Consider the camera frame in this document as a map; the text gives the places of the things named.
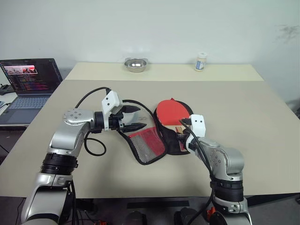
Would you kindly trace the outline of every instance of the metal bowl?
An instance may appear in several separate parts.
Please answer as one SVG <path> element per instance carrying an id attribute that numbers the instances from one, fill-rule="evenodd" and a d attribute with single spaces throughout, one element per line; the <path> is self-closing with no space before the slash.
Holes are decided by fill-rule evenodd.
<path id="1" fill-rule="evenodd" d="M 124 65 L 130 72 L 139 73 L 145 70 L 147 63 L 147 59 L 127 58 L 125 59 Z"/>

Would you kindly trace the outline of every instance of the bottle cap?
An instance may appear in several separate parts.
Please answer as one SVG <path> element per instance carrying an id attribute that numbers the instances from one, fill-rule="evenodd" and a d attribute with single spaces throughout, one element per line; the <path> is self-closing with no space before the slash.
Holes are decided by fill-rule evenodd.
<path id="1" fill-rule="evenodd" d="M 200 59 L 206 59 L 207 53 L 205 53 L 205 52 L 199 52 L 199 53 L 198 53 L 198 57 L 199 57 Z"/>

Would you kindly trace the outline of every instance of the beige tabletop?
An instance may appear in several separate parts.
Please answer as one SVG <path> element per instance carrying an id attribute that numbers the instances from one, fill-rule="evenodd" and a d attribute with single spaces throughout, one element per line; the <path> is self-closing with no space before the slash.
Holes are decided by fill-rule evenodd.
<path id="1" fill-rule="evenodd" d="M 300 191 L 300 122 L 264 81 L 65 80 L 0 166 L 0 195 L 29 194 L 63 113 L 99 86 L 111 87 L 122 98 L 138 100 L 151 110 L 161 100 L 175 98 L 202 114 L 208 138 L 243 154 L 245 195 Z M 100 111 L 104 96 L 94 93 L 81 108 Z M 94 157 L 82 148 L 74 171 L 78 198 L 210 194 L 207 169 L 192 154 L 166 155 L 151 165 L 140 165 L 116 131 L 93 136 L 106 144 L 107 153 Z M 90 147 L 98 148 L 96 143 Z"/>
<path id="2" fill-rule="evenodd" d="M 96 81 L 262 81 L 253 66 L 207 64 L 196 72 L 192 64 L 149 64 L 142 73 L 129 72 L 122 63 L 79 62 L 66 80 Z"/>

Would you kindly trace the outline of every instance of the laptop keyboard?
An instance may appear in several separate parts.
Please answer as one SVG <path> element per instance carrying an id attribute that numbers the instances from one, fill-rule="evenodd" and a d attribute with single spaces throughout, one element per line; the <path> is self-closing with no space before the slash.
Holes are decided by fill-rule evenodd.
<path id="1" fill-rule="evenodd" d="M 12 104 L 10 109 L 41 109 L 49 97 L 20 97 Z"/>

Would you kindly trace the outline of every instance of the white bottle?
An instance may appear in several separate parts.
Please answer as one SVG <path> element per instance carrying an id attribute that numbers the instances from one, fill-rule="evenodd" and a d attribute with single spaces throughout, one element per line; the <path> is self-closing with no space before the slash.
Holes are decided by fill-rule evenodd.
<path id="1" fill-rule="evenodd" d="M 206 57 L 207 53 L 205 52 L 200 52 L 198 54 L 197 60 L 196 60 L 196 65 L 195 65 L 195 70 L 198 72 L 201 72 L 204 70 L 205 64 L 206 64 Z"/>

